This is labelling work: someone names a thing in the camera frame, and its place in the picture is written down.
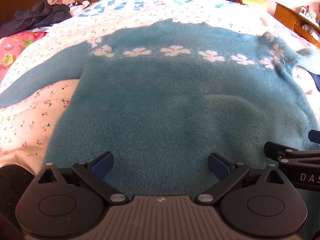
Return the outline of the teal flower knit sweater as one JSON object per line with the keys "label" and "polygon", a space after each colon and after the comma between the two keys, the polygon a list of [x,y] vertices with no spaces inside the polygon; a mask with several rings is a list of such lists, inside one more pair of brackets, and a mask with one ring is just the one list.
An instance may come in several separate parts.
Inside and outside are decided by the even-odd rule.
{"label": "teal flower knit sweater", "polygon": [[[319,239],[319,192],[295,188],[268,141],[319,150],[319,52],[172,20],[84,43],[27,71],[1,108],[64,78],[78,84],[52,130],[40,170],[1,168],[1,239]],[[105,152],[103,179],[125,194],[108,204],[72,171]],[[197,195],[219,180],[217,153],[251,170],[214,204]]]}

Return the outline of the wooden tv cabinet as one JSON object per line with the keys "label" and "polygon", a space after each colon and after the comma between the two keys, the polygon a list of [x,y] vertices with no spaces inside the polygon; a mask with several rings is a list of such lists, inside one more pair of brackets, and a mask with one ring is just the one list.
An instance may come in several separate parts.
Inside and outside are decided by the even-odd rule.
{"label": "wooden tv cabinet", "polygon": [[309,25],[319,32],[319,27],[312,21],[278,2],[276,3],[274,18],[282,23],[285,27],[319,48],[319,41],[317,41],[311,34],[303,29],[304,25]]}

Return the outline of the pink cartoon print pillow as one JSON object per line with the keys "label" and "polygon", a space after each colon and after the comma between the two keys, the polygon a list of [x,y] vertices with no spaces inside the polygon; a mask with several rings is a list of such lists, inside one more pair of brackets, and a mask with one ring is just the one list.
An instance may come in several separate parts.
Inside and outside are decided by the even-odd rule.
{"label": "pink cartoon print pillow", "polygon": [[18,56],[25,50],[30,44],[45,37],[47,35],[44,31],[22,31],[15,35],[1,38],[0,47],[0,78],[4,79],[9,68],[16,61]]}

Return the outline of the orange box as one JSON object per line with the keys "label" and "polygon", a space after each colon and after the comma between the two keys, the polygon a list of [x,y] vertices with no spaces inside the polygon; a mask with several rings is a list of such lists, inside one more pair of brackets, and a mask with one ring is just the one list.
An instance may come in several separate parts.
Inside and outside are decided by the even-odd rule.
{"label": "orange box", "polygon": [[245,4],[245,5],[268,5],[268,1],[266,0],[236,0],[239,3]]}

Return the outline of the dark navy jacket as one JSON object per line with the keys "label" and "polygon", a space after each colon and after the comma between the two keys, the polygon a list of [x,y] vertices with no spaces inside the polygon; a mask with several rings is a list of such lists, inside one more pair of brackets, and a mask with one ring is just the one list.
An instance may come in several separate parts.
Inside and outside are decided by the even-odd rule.
{"label": "dark navy jacket", "polygon": [[69,6],[42,1],[29,10],[16,11],[10,22],[1,25],[1,38],[33,28],[51,26],[71,17]]}

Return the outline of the blue white checked quilt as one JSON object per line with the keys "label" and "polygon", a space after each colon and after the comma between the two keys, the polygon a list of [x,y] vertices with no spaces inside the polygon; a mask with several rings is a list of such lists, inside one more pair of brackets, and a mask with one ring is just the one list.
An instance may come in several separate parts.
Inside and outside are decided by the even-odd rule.
{"label": "blue white checked quilt", "polygon": [[115,11],[135,12],[154,6],[210,6],[217,9],[226,4],[233,4],[228,0],[99,0],[93,3],[87,9],[84,9],[79,17],[98,16]]}

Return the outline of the pink cup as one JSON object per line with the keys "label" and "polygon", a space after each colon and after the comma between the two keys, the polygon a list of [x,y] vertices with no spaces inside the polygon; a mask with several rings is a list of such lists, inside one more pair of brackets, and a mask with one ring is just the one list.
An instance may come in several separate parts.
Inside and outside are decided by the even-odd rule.
{"label": "pink cup", "polygon": [[62,4],[63,0],[52,0],[52,4]]}

